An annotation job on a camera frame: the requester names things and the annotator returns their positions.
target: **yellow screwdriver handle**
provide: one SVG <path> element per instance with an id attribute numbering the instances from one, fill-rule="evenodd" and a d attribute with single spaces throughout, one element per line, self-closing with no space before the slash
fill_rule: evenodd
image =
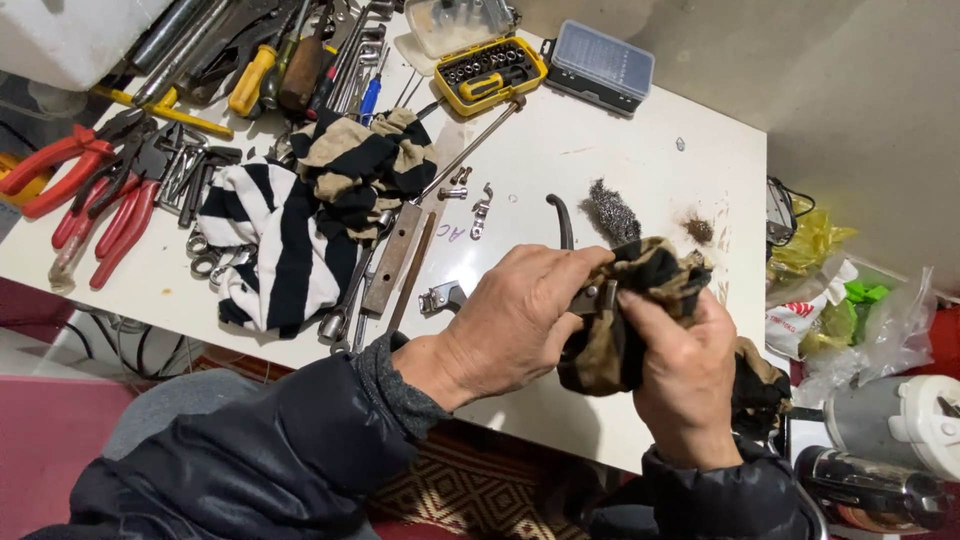
<path id="1" fill-rule="evenodd" d="M 240 116 L 250 114 L 251 109 L 256 105 L 256 100 L 260 98 L 260 81 L 263 79 L 263 74 L 273 67 L 275 61 L 276 49 L 270 45 L 260 45 L 257 48 L 256 58 L 247 64 L 247 68 L 243 70 L 243 76 L 240 77 L 236 88 L 230 94 L 230 99 L 227 100 L 230 110 Z"/>
<path id="2" fill-rule="evenodd" d="M 503 87 L 503 75 L 492 73 L 491 75 L 482 75 L 474 77 L 465 83 L 460 84 L 457 91 L 464 101 L 476 101 L 486 95 L 496 92 Z"/>

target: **black and white striped cloth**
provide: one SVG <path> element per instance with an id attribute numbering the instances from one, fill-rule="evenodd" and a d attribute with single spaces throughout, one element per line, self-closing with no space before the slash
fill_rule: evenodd
<path id="1" fill-rule="evenodd" d="M 212 246 L 258 246 L 255 261 L 224 276 L 221 321 L 293 337 L 305 320 L 337 303 L 357 244 L 345 234 L 318 233 L 319 206 L 310 186 L 264 158 L 217 172 L 198 214 L 200 232 Z"/>

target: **plastic storage box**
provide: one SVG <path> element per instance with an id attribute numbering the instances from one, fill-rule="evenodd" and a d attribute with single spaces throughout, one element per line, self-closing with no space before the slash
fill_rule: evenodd
<path id="1" fill-rule="evenodd" d="M 654 56 L 567 20 L 556 39 L 545 39 L 548 86 L 579 96 L 605 109 L 633 116 L 650 95 Z"/>
<path id="2" fill-rule="evenodd" d="M 503 0 L 409 0 L 404 14 L 423 53 L 439 60 L 433 70 L 437 88 L 463 116 L 532 90 L 546 77 L 546 64 L 537 50 L 520 37 L 506 37 L 516 27 L 517 18 Z M 514 59 L 491 62 L 496 53 Z M 458 78 L 450 80 L 451 72 L 459 71 L 466 73 L 453 75 Z M 479 99 L 462 97 L 460 85 L 494 72 L 519 75 Z"/>

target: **white table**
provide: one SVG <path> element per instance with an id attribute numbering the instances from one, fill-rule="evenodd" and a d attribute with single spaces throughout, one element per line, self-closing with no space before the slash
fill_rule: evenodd
<path id="1" fill-rule="evenodd" d="M 388 23 L 390 37 L 407 32 L 401 16 Z M 540 38 L 520 35 L 539 47 Z M 393 104 L 410 73 L 400 55 L 390 56 L 381 109 Z M 436 99 L 433 88 L 427 88 L 427 84 L 420 88 L 411 109 L 419 110 Z M 560 195 L 569 206 L 578 247 L 604 244 L 578 210 L 590 181 L 603 177 L 636 212 L 644 235 L 667 236 L 682 254 L 697 247 L 681 227 L 683 221 L 696 214 L 713 223 L 714 241 L 701 248 L 716 263 L 711 288 L 725 301 L 739 333 L 762 343 L 766 134 L 656 87 L 630 120 L 546 86 L 527 97 L 526 109 L 511 117 L 465 163 L 474 169 L 470 196 L 449 201 L 439 216 L 437 235 L 414 294 L 452 280 L 459 280 L 469 294 L 480 276 L 514 245 L 559 247 L 559 223 L 554 208 L 544 202 L 547 193 Z M 255 147 L 262 155 L 280 133 L 280 122 L 262 119 L 251 127 L 226 113 L 225 106 L 221 102 L 194 113 L 230 125 L 238 132 L 233 145 L 245 153 Z M 113 106 L 106 117 L 121 109 Z M 441 165 L 502 111 L 500 106 L 466 121 L 450 117 L 448 110 L 429 116 L 424 124 L 437 143 Z M 677 148 L 678 137 L 684 139 L 683 152 Z M 473 241 L 469 233 L 455 236 L 469 230 L 470 207 L 486 182 L 491 183 L 494 197 L 483 238 Z M 13 228 L 0 244 L 0 276 L 49 290 L 47 270 L 56 255 L 50 237 L 62 212 L 33 222 L 21 220 Z M 98 227 L 88 245 L 96 242 L 104 228 Z M 317 340 L 316 321 L 296 339 L 286 341 L 220 324 L 214 291 L 208 282 L 190 275 L 183 247 L 187 234 L 177 228 L 175 216 L 156 211 L 149 230 L 103 290 L 92 291 L 86 285 L 96 268 L 91 250 L 86 250 L 74 274 L 79 285 L 66 296 L 291 368 L 327 355 L 327 346 Z M 386 328 L 397 295 L 395 290 L 384 320 L 369 324 L 368 342 Z M 445 311 L 424 318 L 414 297 L 400 329 L 408 335 L 435 333 L 451 317 Z M 464 407 L 457 416 L 635 472 L 652 443 L 629 395 L 584 397 L 563 389 L 553 374 L 514 394 Z"/>

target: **jacket sleeve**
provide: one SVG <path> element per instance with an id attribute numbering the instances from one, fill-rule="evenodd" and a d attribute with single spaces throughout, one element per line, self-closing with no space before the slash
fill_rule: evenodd
<path id="1" fill-rule="evenodd" d="M 654 518 L 663 538 L 806 540 L 812 516 L 790 465 L 758 444 L 736 437 L 743 464 L 701 473 L 643 457 L 654 491 Z"/>
<path id="2" fill-rule="evenodd" d="M 363 498 L 448 417 L 394 370 L 391 352 L 405 341 L 392 333 L 357 358 L 316 361 L 250 400 L 178 417 L 119 461 L 94 460 L 70 496 L 70 525 L 35 538 L 86 536 L 77 528 L 151 539 L 351 530 Z"/>

